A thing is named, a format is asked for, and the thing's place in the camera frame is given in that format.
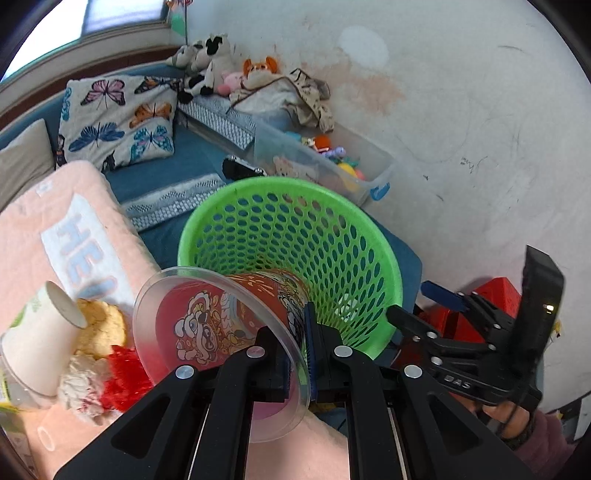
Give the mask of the person's right hand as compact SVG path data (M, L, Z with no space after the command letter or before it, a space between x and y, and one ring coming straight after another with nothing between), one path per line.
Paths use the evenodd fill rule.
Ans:
M511 401L504 401L497 406L483 405L462 397L458 397L458 401L471 413L483 412L490 419L498 422L496 432L504 440L511 440L521 435L531 419L529 411Z

